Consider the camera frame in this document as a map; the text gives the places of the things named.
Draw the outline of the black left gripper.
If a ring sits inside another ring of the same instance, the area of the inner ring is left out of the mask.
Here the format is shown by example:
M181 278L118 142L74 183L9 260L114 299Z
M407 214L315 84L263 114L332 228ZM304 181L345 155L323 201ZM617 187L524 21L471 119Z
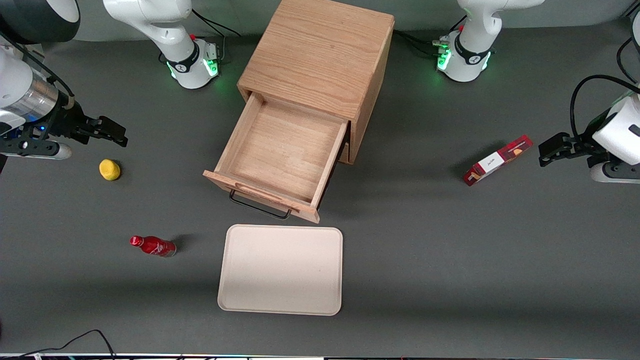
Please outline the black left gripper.
M586 162L589 168L609 161L609 152L594 139L595 131L583 133L572 131L572 133L571 137L569 133L559 132L542 142L542 147L538 148L540 167L546 167L552 162L570 157L572 149L574 157L587 157Z

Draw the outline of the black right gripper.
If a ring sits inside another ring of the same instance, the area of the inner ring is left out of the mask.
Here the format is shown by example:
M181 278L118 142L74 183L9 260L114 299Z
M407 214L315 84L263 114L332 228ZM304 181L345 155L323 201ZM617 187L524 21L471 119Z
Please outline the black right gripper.
M45 140L64 137L87 145L94 138L111 141L121 147L128 145L124 126L107 116L89 117L78 103L71 109L65 109L64 104L65 100L58 100L45 117L45 130L42 131Z

